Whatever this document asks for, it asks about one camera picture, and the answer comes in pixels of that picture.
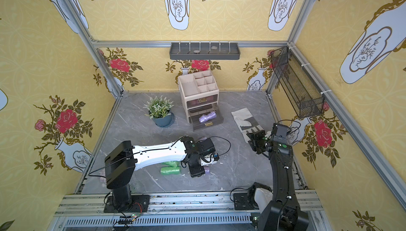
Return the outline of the potted green plant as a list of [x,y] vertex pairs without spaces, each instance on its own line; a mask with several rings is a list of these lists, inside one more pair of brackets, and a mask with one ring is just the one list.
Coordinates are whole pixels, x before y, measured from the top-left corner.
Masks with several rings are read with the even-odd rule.
[[147,116],[160,128],[171,126],[175,120],[172,112],[173,102],[163,96],[150,97],[144,106]]

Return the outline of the purple roll bottom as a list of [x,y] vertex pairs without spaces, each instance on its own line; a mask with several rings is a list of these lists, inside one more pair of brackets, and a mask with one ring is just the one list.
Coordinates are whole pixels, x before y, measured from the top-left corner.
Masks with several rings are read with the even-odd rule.
[[206,174],[206,175],[209,175],[209,174],[210,174],[210,168],[209,168],[209,167],[205,166],[205,167],[204,167],[204,171],[205,171],[205,174]]

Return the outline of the green roll middle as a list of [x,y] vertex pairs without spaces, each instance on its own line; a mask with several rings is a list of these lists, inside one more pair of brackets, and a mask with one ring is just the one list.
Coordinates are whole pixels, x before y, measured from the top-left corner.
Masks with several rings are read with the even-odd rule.
[[170,166],[170,167],[178,167],[180,166],[180,162],[179,161],[168,161],[168,162],[164,162],[164,165]]

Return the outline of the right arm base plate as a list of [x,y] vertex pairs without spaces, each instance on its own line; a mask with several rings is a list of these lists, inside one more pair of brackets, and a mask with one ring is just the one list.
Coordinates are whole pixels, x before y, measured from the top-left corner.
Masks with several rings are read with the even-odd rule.
[[248,196],[248,192],[232,193],[232,200],[234,201],[235,210],[254,210],[253,205]]

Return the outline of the beige drawer organizer cabinet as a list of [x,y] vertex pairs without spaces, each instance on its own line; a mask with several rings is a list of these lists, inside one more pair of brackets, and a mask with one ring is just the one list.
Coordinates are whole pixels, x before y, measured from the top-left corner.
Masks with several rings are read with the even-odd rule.
[[197,98],[202,98],[211,95],[218,95],[219,101],[219,88],[211,70],[199,71],[192,74],[181,75],[178,77],[178,86],[181,94],[182,104],[184,107],[185,115],[189,124],[188,111],[193,108],[202,107],[205,105],[187,108],[187,101]]

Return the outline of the white work glove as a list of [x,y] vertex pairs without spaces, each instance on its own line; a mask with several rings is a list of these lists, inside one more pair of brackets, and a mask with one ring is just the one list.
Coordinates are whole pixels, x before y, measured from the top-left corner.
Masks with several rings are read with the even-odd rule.
[[237,111],[231,112],[233,119],[237,126],[239,127],[240,132],[243,135],[244,141],[249,142],[248,133],[259,132],[263,130],[263,127],[258,123],[254,118],[251,112],[247,108],[242,108]]

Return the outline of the green roll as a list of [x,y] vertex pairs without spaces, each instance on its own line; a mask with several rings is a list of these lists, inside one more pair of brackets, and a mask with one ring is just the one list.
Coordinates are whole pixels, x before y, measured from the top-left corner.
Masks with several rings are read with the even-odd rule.
[[170,166],[170,167],[178,167],[180,166],[180,162],[179,161],[168,161],[168,162],[164,162],[164,165]]
[[164,176],[168,175],[180,175],[181,168],[180,167],[162,167],[160,173]]

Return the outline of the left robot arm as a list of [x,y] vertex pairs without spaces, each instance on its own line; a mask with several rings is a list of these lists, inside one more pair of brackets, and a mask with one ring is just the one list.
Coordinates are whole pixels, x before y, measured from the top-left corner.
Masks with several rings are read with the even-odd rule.
[[140,146],[123,141],[105,158],[106,186],[111,191],[104,212],[145,212],[149,197],[132,196],[130,180],[133,173],[150,165],[169,161],[185,163],[191,177],[205,174],[204,166],[214,164],[220,155],[210,138],[196,141],[184,136],[166,144]]

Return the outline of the grey wall shelf tray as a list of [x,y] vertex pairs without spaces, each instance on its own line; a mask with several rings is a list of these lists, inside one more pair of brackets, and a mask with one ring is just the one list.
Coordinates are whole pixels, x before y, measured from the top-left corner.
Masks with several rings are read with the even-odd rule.
[[171,60],[239,60],[239,44],[230,41],[172,42]]

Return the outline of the purple roll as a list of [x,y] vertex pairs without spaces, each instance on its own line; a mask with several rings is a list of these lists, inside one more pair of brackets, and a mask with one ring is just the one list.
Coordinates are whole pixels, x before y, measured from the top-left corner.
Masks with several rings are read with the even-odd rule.
[[210,121],[210,120],[215,119],[215,118],[217,118],[217,113],[215,111],[211,111],[211,112],[209,112],[207,114],[202,115],[199,118],[199,122],[200,123],[206,123],[207,121]]
[[210,168],[209,168],[209,167],[205,166],[205,167],[204,167],[204,171],[205,171],[205,174],[206,174],[206,175],[209,175],[209,174],[210,174]]

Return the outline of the transparent drawer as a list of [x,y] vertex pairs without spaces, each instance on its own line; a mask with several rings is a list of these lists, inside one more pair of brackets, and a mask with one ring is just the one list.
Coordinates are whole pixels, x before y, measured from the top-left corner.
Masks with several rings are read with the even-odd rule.
[[220,125],[224,122],[224,118],[216,103],[190,109],[188,115],[193,131]]
[[187,108],[193,108],[201,105],[211,104],[218,101],[218,95],[211,95],[202,98],[197,98],[191,101],[187,101]]

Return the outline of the green roll bottom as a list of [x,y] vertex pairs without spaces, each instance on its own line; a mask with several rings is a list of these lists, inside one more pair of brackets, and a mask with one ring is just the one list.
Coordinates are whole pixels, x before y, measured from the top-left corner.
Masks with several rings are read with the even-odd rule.
[[162,167],[160,173],[164,176],[168,175],[180,175],[181,168],[180,167]]

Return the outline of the transparent top drawer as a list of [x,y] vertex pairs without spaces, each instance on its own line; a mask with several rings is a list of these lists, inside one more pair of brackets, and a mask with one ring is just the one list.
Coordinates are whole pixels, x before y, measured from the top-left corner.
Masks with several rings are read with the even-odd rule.
[[187,101],[187,108],[193,108],[201,105],[211,104],[218,101],[218,95],[211,95],[202,98],[197,98],[191,101]]

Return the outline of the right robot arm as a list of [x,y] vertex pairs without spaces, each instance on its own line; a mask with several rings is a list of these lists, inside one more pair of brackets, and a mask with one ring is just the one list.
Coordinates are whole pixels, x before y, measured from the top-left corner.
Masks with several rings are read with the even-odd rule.
[[259,231],[306,231],[309,226],[308,214],[301,210],[294,187],[294,152],[288,142],[292,132],[288,126],[275,123],[269,136],[264,130],[246,134],[253,151],[268,153],[272,169],[272,199],[261,210]]

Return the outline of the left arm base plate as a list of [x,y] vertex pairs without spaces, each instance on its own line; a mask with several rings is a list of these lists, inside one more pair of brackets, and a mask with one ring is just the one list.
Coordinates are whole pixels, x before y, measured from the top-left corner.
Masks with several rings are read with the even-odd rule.
[[150,198],[150,195],[132,195],[129,201],[118,202],[109,195],[106,198],[103,213],[146,213]]

